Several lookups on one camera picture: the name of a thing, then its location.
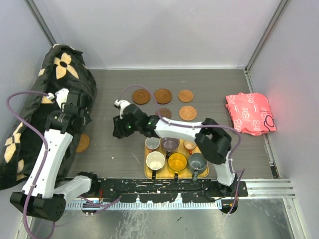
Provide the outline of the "dark walnut coaster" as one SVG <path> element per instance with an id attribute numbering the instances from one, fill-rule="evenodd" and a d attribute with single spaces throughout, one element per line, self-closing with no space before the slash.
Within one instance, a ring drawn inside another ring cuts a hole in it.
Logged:
<path id="1" fill-rule="evenodd" d="M 171 119 L 172 113 L 168 108 L 160 108 L 155 112 L 156 116 L 161 116 L 162 118 Z"/>

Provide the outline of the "light woven coaster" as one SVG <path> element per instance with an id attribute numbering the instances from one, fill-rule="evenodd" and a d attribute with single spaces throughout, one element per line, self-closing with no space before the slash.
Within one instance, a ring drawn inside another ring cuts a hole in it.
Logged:
<path id="1" fill-rule="evenodd" d="M 76 148 L 76 153 L 81 153 L 85 151 L 90 143 L 89 136 L 85 133 L 81 134 L 78 146 Z"/>

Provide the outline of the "dark brown ringed coaster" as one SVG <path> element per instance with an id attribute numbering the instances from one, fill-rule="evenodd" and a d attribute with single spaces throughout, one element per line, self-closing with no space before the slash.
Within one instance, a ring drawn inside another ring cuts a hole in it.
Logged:
<path id="1" fill-rule="evenodd" d="M 158 89 L 154 92 L 155 99 L 159 104 L 168 104 L 172 100 L 172 93 L 169 89 Z"/>

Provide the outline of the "light wooden coaster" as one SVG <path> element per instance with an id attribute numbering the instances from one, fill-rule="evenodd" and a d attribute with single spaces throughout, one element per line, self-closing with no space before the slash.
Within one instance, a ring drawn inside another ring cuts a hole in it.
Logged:
<path id="1" fill-rule="evenodd" d="M 191 102 L 193 100 L 193 98 L 194 98 L 194 94 L 190 90 L 181 90 L 178 93 L 178 99 L 181 102 L 188 103 L 188 102 Z"/>
<path id="2" fill-rule="evenodd" d="M 179 110 L 179 116 L 182 120 L 194 120 L 197 117 L 197 110 L 192 106 L 183 106 Z"/>

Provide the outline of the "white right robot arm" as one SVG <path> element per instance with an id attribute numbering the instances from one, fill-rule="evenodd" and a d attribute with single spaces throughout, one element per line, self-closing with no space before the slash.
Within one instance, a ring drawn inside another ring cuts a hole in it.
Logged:
<path id="1" fill-rule="evenodd" d="M 138 131 L 148 138 L 170 137 L 193 141 L 203 157 L 214 165 L 219 192 L 230 196 L 236 191 L 237 176 L 229 160 L 241 140 L 231 146 L 232 137 L 225 131 L 227 129 L 236 132 L 235 129 L 219 125 L 210 118 L 203 122 L 181 122 L 159 115 L 148 116 L 126 100 L 116 100 L 114 107 L 120 110 L 119 115 L 113 117 L 114 137 L 121 139 Z"/>

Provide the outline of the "small orange cup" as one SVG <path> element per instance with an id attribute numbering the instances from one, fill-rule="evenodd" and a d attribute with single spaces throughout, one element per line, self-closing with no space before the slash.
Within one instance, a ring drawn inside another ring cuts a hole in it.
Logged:
<path id="1" fill-rule="evenodd" d="M 189 155 L 193 154 L 193 151 L 196 149 L 197 145 L 193 141 L 185 140 L 183 143 L 186 150 L 188 150 Z"/>

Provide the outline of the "small white mug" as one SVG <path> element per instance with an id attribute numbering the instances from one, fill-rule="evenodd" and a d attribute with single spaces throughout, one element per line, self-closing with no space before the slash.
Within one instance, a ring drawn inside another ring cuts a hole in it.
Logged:
<path id="1" fill-rule="evenodd" d="M 150 137 L 145 140 L 145 146 L 149 152 L 156 151 L 160 147 L 160 139 L 156 137 Z"/>

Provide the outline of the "black floral plush blanket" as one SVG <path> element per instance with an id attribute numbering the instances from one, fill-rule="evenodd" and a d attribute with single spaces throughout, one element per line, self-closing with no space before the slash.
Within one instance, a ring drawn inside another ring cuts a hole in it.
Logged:
<path id="1" fill-rule="evenodd" d="M 89 113 L 97 94 L 96 81 L 85 65 L 82 52 L 71 46 L 55 44 L 46 54 L 32 90 L 55 93 L 67 88 L 72 93 L 89 96 Z M 19 116 L 44 133 L 49 114 L 59 110 L 57 103 L 42 95 L 27 96 Z M 43 141 L 19 120 L 14 124 L 0 154 L 0 188 L 9 189 L 28 178 L 38 158 Z"/>

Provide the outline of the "purple glass mug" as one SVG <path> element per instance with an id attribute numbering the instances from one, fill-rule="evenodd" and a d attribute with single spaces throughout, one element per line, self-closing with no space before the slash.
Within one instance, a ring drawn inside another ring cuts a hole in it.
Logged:
<path id="1" fill-rule="evenodd" d="M 161 146 L 166 159 L 175 153 L 179 147 L 180 140 L 177 138 L 165 137 L 161 139 Z"/>

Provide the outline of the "large white mug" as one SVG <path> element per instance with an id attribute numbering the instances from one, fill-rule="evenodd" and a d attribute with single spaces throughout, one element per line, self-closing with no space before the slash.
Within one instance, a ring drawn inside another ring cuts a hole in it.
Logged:
<path id="1" fill-rule="evenodd" d="M 155 180 L 157 172 L 165 165 L 165 156 L 158 151 L 153 151 L 147 155 L 146 165 L 152 171 L 152 180 Z"/>

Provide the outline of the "yellow plastic tray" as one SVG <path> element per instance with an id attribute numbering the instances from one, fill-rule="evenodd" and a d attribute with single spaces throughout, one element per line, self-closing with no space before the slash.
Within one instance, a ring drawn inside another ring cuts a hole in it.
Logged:
<path id="1" fill-rule="evenodd" d="M 174 138 L 147 138 L 145 140 L 145 175 L 150 179 L 204 178 L 209 173 L 195 142 Z"/>

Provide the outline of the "yellow mug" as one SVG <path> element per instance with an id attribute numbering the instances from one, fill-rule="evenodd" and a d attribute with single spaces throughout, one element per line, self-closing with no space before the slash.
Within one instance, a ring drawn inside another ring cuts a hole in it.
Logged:
<path id="1" fill-rule="evenodd" d="M 174 180 L 177 181 L 179 172 L 187 167 L 186 157 L 182 153 L 173 153 L 167 162 L 170 170 L 174 173 Z"/>

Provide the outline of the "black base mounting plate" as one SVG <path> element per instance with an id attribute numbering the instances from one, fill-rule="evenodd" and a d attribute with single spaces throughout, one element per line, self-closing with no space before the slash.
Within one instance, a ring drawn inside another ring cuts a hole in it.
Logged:
<path id="1" fill-rule="evenodd" d="M 183 203 L 208 203 L 222 198 L 238 196 L 247 197 L 247 187 L 244 181 L 235 183 L 232 192 L 226 190 L 214 179 L 151 180 L 151 179 L 98 179 L 92 192 L 82 194 L 82 197 L 98 198 L 103 202 L 112 202 L 118 197 L 122 203 L 172 203 L 180 196 Z"/>

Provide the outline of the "grey mug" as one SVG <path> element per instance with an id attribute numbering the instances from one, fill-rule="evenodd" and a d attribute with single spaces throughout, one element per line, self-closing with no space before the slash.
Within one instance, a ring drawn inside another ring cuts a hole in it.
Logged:
<path id="1" fill-rule="evenodd" d="M 201 153 L 193 153 L 188 159 L 188 167 L 192 173 L 193 181 L 207 169 L 207 160 Z"/>

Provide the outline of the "pink patterned plastic package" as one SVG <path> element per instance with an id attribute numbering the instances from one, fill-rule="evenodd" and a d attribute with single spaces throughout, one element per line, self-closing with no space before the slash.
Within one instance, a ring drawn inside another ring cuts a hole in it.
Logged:
<path id="1" fill-rule="evenodd" d="M 269 101 L 263 94 L 228 95 L 226 108 L 238 132 L 260 136 L 276 131 Z"/>

